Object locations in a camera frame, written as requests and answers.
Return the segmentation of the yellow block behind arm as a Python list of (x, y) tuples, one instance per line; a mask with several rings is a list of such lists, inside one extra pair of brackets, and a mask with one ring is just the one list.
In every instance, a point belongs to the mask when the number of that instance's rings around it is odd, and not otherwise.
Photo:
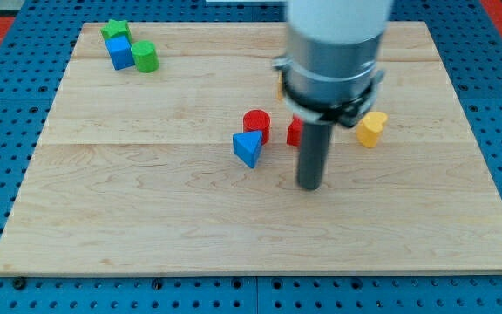
[(276, 99), (282, 101), (284, 98), (283, 73), (278, 72)]

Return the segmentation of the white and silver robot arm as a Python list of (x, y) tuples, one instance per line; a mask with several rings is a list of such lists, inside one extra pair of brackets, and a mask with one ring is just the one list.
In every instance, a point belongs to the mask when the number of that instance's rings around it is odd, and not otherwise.
[(290, 0), (286, 48), (272, 66), (303, 121), (351, 128), (377, 98), (377, 53), (392, 0)]

